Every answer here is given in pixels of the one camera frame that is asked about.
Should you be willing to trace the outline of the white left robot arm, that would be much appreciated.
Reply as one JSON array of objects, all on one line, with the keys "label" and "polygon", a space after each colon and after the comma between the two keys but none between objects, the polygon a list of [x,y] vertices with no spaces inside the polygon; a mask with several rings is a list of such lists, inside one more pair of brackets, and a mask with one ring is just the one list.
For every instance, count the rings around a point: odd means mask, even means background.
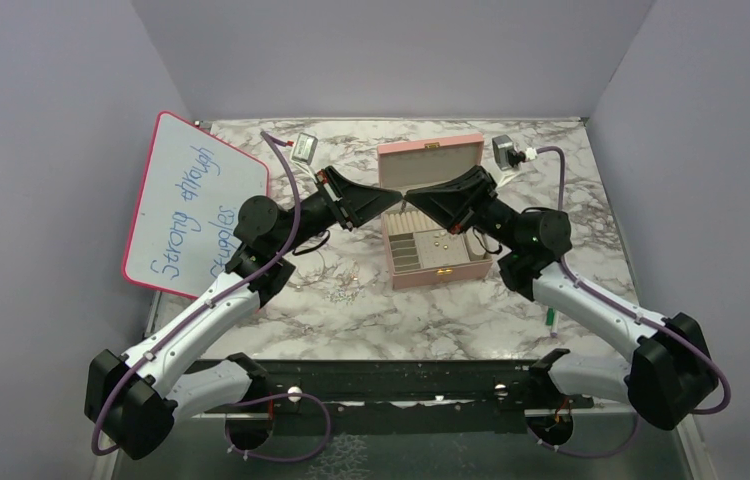
[{"label": "white left robot arm", "polygon": [[287,210],[265,195],[238,210],[240,245],[211,286],[158,333],[117,355],[105,349],[91,362],[84,404],[94,423],[91,450],[122,450],[133,459],[154,451],[176,421],[217,406],[227,393],[249,411],[264,401],[265,384],[241,362],[225,360],[208,374],[188,368],[236,322],[280,293],[295,271],[285,255],[339,225],[361,227],[399,203],[399,191],[346,179],[333,167],[316,174],[315,193],[296,196]]}]

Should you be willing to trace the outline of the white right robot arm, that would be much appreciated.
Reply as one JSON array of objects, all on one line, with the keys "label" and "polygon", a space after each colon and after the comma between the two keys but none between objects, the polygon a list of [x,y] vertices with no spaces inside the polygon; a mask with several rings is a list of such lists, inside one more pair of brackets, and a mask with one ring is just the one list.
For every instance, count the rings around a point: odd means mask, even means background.
[{"label": "white right robot arm", "polygon": [[451,233],[475,228],[498,241],[507,250],[498,264],[509,290],[576,321],[620,355],[618,361],[568,351],[549,356],[527,383],[536,404],[551,407],[579,394],[624,402],[663,430],[730,404],[730,384],[694,318],[650,311],[571,270],[565,261],[572,248],[565,212],[513,209],[499,199],[494,179],[480,166],[412,189],[404,198]]}]

